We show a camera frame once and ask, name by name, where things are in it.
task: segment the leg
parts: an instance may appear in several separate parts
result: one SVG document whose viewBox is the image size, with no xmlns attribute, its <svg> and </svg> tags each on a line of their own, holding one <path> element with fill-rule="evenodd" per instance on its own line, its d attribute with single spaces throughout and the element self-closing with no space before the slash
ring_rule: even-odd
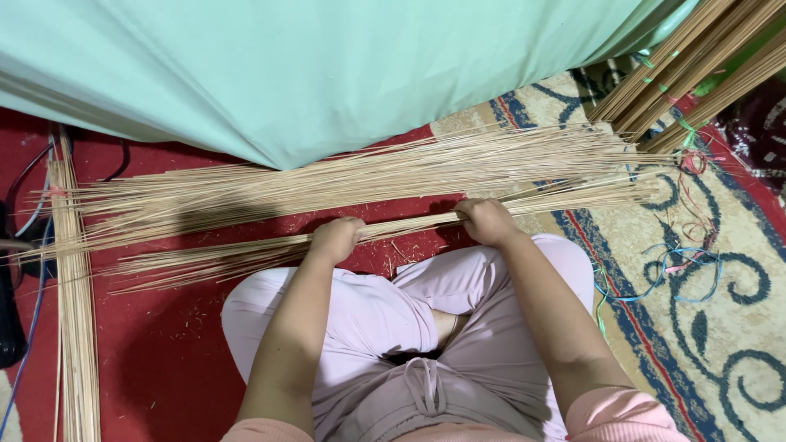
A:
<svg viewBox="0 0 786 442">
<path fill-rule="evenodd" d="M 259 340 L 295 270 L 253 274 L 224 303 L 224 334 L 245 381 Z M 410 299 L 385 278 L 335 269 L 325 345 L 314 384 L 317 424 L 345 396 L 393 367 L 382 356 L 436 348 L 431 315 L 428 305 Z"/>
<path fill-rule="evenodd" d="M 593 272 L 583 250 L 556 235 L 533 239 L 589 311 Z M 439 361 L 508 400 L 546 436 L 565 435 L 548 374 L 496 250 L 446 253 L 406 269 L 394 283 L 437 310 L 471 311 L 469 323 Z"/>
</svg>

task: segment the hand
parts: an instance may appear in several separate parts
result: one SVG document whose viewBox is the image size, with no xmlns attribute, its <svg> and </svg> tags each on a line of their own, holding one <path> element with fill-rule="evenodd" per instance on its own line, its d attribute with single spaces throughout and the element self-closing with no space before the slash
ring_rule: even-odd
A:
<svg viewBox="0 0 786 442">
<path fill-rule="evenodd" d="M 351 216 L 322 224 L 314 231 L 308 254 L 324 258 L 336 266 L 352 253 L 354 245 L 362 238 L 358 232 L 360 226 L 365 226 L 363 220 Z"/>
<path fill-rule="evenodd" d="M 523 234 L 508 209 L 493 198 L 465 200 L 456 204 L 454 210 L 469 216 L 464 228 L 480 244 L 499 248 L 509 243 L 510 238 Z"/>
</svg>

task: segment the pink shirt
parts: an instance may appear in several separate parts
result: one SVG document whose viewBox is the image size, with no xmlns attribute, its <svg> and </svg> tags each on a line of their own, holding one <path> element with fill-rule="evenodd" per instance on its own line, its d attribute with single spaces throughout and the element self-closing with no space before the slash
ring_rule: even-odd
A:
<svg viewBox="0 0 786 442">
<path fill-rule="evenodd" d="M 607 387 L 579 397 L 565 419 L 571 442 L 689 442 L 666 408 L 638 390 Z M 222 442 L 312 442 L 301 429 L 272 419 L 245 419 Z M 393 442 L 534 442 L 480 424 L 444 423 L 415 430 Z"/>
</svg>

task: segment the drawstring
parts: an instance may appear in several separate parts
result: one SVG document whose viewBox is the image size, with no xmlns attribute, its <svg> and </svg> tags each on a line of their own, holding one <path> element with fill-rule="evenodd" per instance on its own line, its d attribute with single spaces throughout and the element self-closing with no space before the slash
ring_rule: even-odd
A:
<svg viewBox="0 0 786 442">
<path fill-rule="evenodd" d="M 423 358 L 410 360 L 404 369 L 404 382 L 410 389 L 417 410 L 423 416 L 434 418 L 445 412 L 445 393 L 435 360 Z"/>
</svg>

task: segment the carpet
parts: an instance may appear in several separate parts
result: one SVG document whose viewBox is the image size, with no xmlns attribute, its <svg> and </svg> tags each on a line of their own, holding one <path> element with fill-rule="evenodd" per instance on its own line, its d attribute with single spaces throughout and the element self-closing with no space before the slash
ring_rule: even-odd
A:
<svg viewBox="0 0 786 442">
<path fill-rule="evenodd" d="M 499 122 L 510 127 L 537 127 L 585 121 L 585 107 L 602 99 L 629 65 L 604 64 L 565 72 L 397 137 L 419 139 Z M 678 103 L 668 124 L 692 105 Z M 0 112 L 0 190 L 46 143 L 46 123 L 9 111 Z M 697 147 L 723 152 L 720 136 Z M 136 145 L 125 176 L 232 162 L 175 143 Z M 75 144 L 76 171 L 83 182 L 109 175 L 120 151 L 109 137 L 85 133 Z M 713 252 L 724 266 L 718 289 L 704 302 L 713 284 L 711 266 L 692 266 L 668 275 L 642 300 L 609 301 L 601 307 L 612 350 L 639 388 L 660 400 L 678 428 L 691 440 L 779 440 L 786 433 L 786 347 L 778 342 L 786 319 L 786 215 L 771 192 L 731 160 L 721 170 L 683 181 L 700 211 L 719 230 Z M 696 245 L 685 234 L 696 222 L 696 209 L 683 203 L 678 172 L 659 176 L 660 193 L 650 204 L 602 210 L 574 210 L 523 217 L 522 228 L 551 232 L 577 242 L 606 271 L 614 297 L 641 294 L 655 278 L 662 243 Z M 43 170 L 26 181 L 40 187 Z M 121 256 L 162 248 L 208 245 L 249 238 L 303 233 L 330 215 L 356 215 L 367 222 L 444 212 L 460 195 L 412 198 L 321 211 L 213 232 L 151 241 L 149 244 L 94 253 L 95 267 Z M 359 246 L 342 264 L 352 271 L 389 276 L 407 260 L 465 247 L 471 240 L 460 228 L 440 229 Z M 237 282 L 205 282 L 163 292 L 108 296 L 107 278 L 95 282 L 101 418 L 104 440 L 217 440 L 231 425 L 243 392 L 220 329 L 221 303 Z M 19 290 L 24 324 L 30 322 L 34 288 L 28 278 Z M 596 302 L 601 295 L 596 293 Z M 56 293 L 46 294 L 36 341 L 24 373 L 14 423 L 7 440 L 51 440 L 56 355 Z M 16 369 L 6 371 L 13 379 Z M 0 396 L 7 392 L 0 377 Z"/>
</svg>

